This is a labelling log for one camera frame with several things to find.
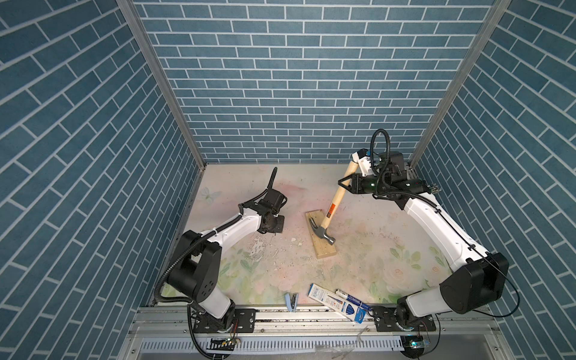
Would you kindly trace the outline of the steel claw hammer wooden handle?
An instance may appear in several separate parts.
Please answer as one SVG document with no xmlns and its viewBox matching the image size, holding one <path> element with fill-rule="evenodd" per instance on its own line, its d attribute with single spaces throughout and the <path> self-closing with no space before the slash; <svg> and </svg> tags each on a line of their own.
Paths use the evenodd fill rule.
<svg viewBox="0 0 576 360">
<path fill-rule="evenodd" d="M 354 174 L 358 168 L 359 168 L 359 165 L 357 163 L 355 163 L 353 160 L 351 160 L 351 162 L 349 162 L 348 167 L 346 168 L 346 172 L 345 172 L 344 176 L 348 176 L 349 174 Z M 331 205 L 330 205 L 330 207 L 328 207 L 327 213 L 325 213 L 324 220 L 320 224 L 320 226 L 322 228 L 324 228 L 326 233 L 327 233 L 326 238 L 333 244 L 335 244 L 335 238 L 333 236 L 329 235 L 327 230 L 329 228 L 330 223 L 332 222 L 334 214 L 338 210 L 338 207 L 341 204 L 342 199 L 344 198 L 345 193 L 346 193 L 346 191 L 342 187 L 338 186 L 338 189 L 336 190 L 336 192 L 332 198 Z"/>
</svg>

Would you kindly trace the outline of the wooden block with nails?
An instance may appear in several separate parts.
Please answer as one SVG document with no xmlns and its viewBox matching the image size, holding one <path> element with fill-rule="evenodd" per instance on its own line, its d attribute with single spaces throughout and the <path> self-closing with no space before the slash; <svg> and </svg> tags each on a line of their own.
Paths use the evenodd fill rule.
<svg viewBox="0 0 576 360">
<path fill-rule="evenodd" d="M 316 258 L 321 260 L 336 255 L 336 246 L 326 238 L 326 230 L 320 226 L 324 220 L 324 213 L 321 210 L 308 211 L 304 213 L 304 217 Z"/>
</svg>

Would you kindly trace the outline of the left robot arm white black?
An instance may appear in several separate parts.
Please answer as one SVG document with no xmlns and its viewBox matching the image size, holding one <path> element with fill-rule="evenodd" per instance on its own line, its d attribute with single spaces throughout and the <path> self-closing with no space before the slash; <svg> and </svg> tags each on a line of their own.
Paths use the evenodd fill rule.
<svg viewBox="0 0 576 360">
<path fill-rule="evenodd" d="M 274 168 L 266 189 L 238 205 L 238 213 L 205 232 L 184 232 L 177 242 L 169 265 L 154 288 L 160 303 L 185 302 L 195 311 L 208 314 L 228 328 L 235 304 L 218 289 L 222 255 L 252 233 L 281 233 L 284 216 L 280 211 L 287 197 L 273 188 L 278 169 Z"/>
</svg>

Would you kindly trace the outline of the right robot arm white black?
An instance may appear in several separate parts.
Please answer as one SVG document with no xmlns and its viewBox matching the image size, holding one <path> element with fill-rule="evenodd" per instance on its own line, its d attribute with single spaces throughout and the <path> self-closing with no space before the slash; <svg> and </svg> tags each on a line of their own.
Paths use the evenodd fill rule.
<svg viewBox="0 0 576 360">
<path fill-rule="evenodd" d="M 399 298 L 395 316 L 402 326 L 429 315 L 480 313 L 512 284 L 506 257 L 468 235 L 438 203 L 426 181 L 409 178 L 404 156 L 392 151 L 386 130 L 375 130 L 369 147 L 353 154 L 337 183 L 331 209 L 337 208 L 346 192 L 392 201 L 430 236 L 448 263 L 451 274 L 439 285 Z"/>
</svg>

